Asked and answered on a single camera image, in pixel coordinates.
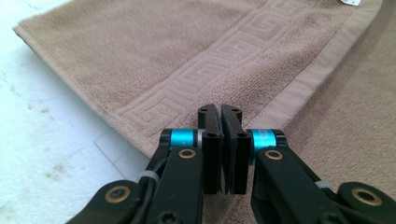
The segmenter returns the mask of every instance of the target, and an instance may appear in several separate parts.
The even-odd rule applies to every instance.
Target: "blue ring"
[[[252,165],[256,163],[256,156],[264,147],[276,147],[276,137],[271,129],[252,129],[254,157]]]
[[[173,129],[171,147],[193,147],[194,129]]]

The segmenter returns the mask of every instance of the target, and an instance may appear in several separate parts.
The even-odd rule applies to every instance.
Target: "terry cloth towel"
[[[164,128],[228,104],[245,128],[283,129],[369,26],[382,1],[79,0],[15,32],[150,157]],[[205,197],[208,223],[236,197]]]

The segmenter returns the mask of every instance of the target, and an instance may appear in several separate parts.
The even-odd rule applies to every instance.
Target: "white table surface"
[[[0,223],[65,223],[149,162],[12,31],[65,0],[0,0]]]

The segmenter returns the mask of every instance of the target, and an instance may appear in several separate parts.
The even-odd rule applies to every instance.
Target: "brass screw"
[[[178,156],[183,159],[191,159],[195,156],[195,151],[189,148],[182,149],[178,152]]]
[[[106,201],[108,203],[120,203],[128,198],[131,190],[126,186],[116,186],[106,193]]]
[[[379,206],[382,204],[381,198],[368,189],[354,188],[352,189],[352,195],[357,200],[361,201],[361,203],[366,203],[371,206]]]
[[[272,159],[275,161],[282,160],[282,158],[283,158],[282,153],[275,151],[275,150],[266,150],[264,154],[269,159]]]

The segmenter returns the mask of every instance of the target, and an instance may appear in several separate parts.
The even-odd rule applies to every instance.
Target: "greek key pattern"
[[[163,83],[116,111],[153,145],[166,127],[177,127],[190,112],[195,96],[217,77],[225,78],[267,51],[313,0],[273,0],[251,11],[211,47],[179,68]]]

